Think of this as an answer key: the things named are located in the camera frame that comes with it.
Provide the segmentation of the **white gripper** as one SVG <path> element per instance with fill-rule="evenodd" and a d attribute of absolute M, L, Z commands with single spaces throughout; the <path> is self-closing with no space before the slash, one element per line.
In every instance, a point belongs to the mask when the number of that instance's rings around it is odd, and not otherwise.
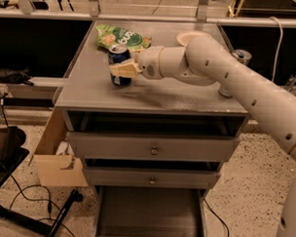
<path fill-rule="evenodd" d="M 112 75 L 123 78 L 132 79 L 142 73 L 149 80 L 160 80 L 164 77 L 160 71 L 160 54 L 163 49 L 163 46 L 147 48 L 137 56 L 138 64 L 134 59 L 127 59 L 111 64 L 110 71 Z"/>

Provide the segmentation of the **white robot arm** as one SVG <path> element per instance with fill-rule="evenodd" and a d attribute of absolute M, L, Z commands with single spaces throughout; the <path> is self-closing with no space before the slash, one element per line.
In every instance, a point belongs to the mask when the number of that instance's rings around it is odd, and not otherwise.
<path fill-rule="evenodd" d="M 142 74 L 149 80 L 173 77 L 191 85 L 218 82 L 296 161 L 296 97 L 238 62 L 208 34 L 195 36 L 181 47 L 149 47 L 110 69 L 125 78 Z"/>

